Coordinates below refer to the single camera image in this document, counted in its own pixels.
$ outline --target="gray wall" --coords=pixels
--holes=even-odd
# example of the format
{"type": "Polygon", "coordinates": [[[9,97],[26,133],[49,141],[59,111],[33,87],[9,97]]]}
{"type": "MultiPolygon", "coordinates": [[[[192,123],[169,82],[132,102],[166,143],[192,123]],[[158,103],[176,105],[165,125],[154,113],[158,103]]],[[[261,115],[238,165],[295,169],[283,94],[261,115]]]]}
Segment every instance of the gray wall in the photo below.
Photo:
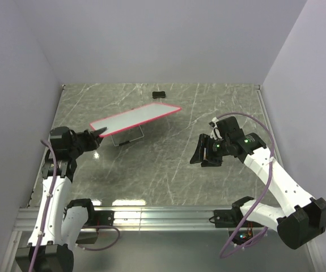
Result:
{"type": "Polygon", "coordinates": [[[63,83],[262,83],[306,0],[15,0],[63,83]]]}
{"type": "Polygon", "coordinates": [[[25,206],[60,92],[52,68],[12,0],[0,0],[0,264],[25,206]]]}
{"type": "MultiPolygon", "coordinates": [[[[326,199],[326,1],[309,0],[264,82],[290,174],[326,199]]],[[[316,239],[326,265],[326,233],[316,239]]]]}

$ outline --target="purple cable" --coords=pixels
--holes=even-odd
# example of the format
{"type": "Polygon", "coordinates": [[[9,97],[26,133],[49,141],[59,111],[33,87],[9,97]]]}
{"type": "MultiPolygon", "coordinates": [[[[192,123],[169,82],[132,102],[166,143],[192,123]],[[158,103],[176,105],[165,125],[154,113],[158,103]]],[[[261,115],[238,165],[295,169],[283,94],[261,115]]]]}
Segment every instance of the purple cable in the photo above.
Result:
{"type": "MultiPolygon", "coordinates": [[[[49,204],[50,204],[50,198],[52,197],[53,189],[54,189],[54,186],[55,186],[56,180],[57,180],[57,159],[56,159],[56,155],[54,154],[54,151],[53,151],[52,146],[50,145],[50,143],[47,142],[46,140],[40,140],[40,142],[49,149],[50,153],[52,154],[52,158],[53,158],[52,183],[51,183],[50,188],[49,188],[49,195],[47,196],[47,199],[45,201],[42,220],[41,220],[40,229],[39,229],[39,231],[41,233],[44,233],[44,227],[45,227],[47,212],[48,212],[48,208],[49,208],[49,204]]],[[[36,246],[34,248],[33,256],[32,256],[32,259],[31,259],[31,264],[29,266],[28,272],[33,272],[33,267],[34,267],[34,263],[36,261],[36,257],[37,257],[37,254],[38,254],[38,249],[39,249],[40,244],[42,243],[42,237],[43,237],[43,234],[38,235],[38,240],[37,240],[36,246]]]]}
{"type": "MultiPolygon", "coordinates": [[[[275,149],[274,139],[273,139],[273,137],[272,137],[271,132],[269,131],[269,129],[261,121],[259,121],[258,119],[254,118],[251,115],[248,115],[248,114],[242,113],[242,112],[225,113],[225,114],[222,114],[222,115],[218,116],[217,119],[220,119],[220,118],[222,118],[224,116],[228,116],[228,115],[241,115],[241,116],[246,116],[246,117],[254,120],[255,122],[257,122],[269,134],[269,137],[270,137],[270,140],[271,140],[270,157],[273,157],[274,156],[274,149],[275,149]]],[[[226,255],[223,255],[224,252],[226,251],[226,249],[228,248],[228,246],[230,245],[230,243],[233,241],[233,239],[236,236],[236,234],[239,232],[239,230],[242,227],[242,225],[244,224],[244,222],[249,217],[249,215],[253,212],[253,210],[256,208],[256,206],[261,202],[261,200],[266,195],[267,191],[269,190],[270,184],[271,184],[271,179],[272,179],[272,161],[270,161],[270,163],[269,163],[269,177],[268,177],[268,180],[267,180],[267,183],[266,183],[266,186],[265,186],[264,191],[262,192],[262,194],[260,195],[260,197],[256,200],[256,202],[252,205],[252,207],[247,211],[247,213],[245,214],[245,216],[241,219],[240,223],[235,228],[234,232],[231,234],[231,236],[226,241],[225,245],[223,246],[223,248],[221,249],[221,251],[219,253],[219,257],[220,258],[222,258],[222,259],[223,258],[227,258],[227,257],[231,256],[232,254],[236,253],[237,251],[239,251],[241,248],[251,247],[251,246],[257,244],[262,239],[262,237],[266,234],[266,231],[268,230],[268,228],[267,227],[264,227],[264,229],[258,235],[256,235],[254,238],[246,241],[242,245],[237,246],[230,253],[228,253],[226,255]]]]}
{"type": "Polygon", "coordinates": [[[78,245],[79,248],[82,248],[82,249],[87,250],[87,251],[102,251],[102,250],[108,249],[108,248],[112,247],[113,245],[115,245],[117,243],[117,241],[119,240],[120,236],[121,236],[120,231],[118,230],[118,228],[116,228],[114,226],[85,226],[83,228],[108,228],[108,229],[112,229],[112,230],[117,231],[117,237],[116,237],[115,241],[112,242],[111,244],[103,247],[103,248],[86,248],[85,246],[78,245]]]}

